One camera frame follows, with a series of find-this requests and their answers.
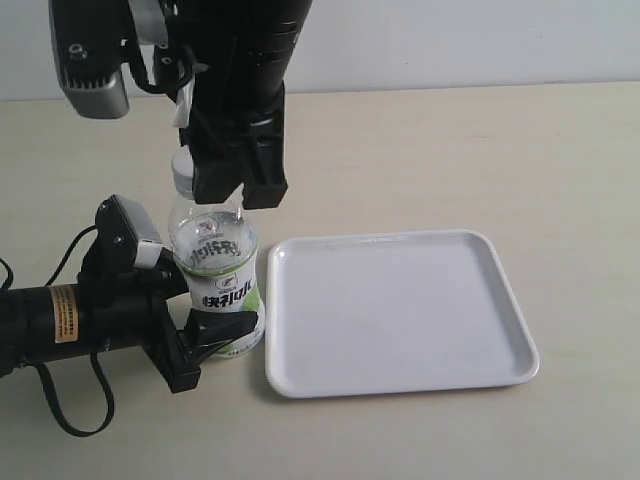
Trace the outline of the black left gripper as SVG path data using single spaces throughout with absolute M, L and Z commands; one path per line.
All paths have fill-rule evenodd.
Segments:
M 161 251 L 150 270 L 109 273 L 85 261 L 77 280 L 82 353 L 140 347 L 173 393 L 198 385 L 201 369 L 192 360 L 208 359 L 250 334 L 258 321 L 254 311 L 191 309 L 182 338 L 167 301 L 186 294 L 189 287 L 169 249 Z

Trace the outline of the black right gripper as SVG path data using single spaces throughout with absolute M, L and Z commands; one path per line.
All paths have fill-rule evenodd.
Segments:
M 194 163 L 197 204 L 220 204 L 243 182 L 245 209 L 273 209 L 288 189 L 284 171 L 285 85 L 260 100 L 246 91 L 196 95 L 196 74 L 179 75 L 178 127 Z

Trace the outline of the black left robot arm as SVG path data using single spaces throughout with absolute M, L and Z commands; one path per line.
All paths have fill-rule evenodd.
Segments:
M 75 284 L 5 290 L 1 294 L 1 373 L 109 350 L 140 347 L 173 393 L 194 389 L 200 365 L 251 333 L 254 312 L 193 309 L 183 328 L 169 299 L 188 290 L 169 252 L 152 269 L 90 272 Z

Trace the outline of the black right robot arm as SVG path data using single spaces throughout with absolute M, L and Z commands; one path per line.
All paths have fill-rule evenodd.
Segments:
M 174 1 L 171 32 L 196 62 L 180 142 L 194 162 L 193 196 L 220 204 L 241 188 L 248 209 L 282 201 L 284 75 L 308 1 Z

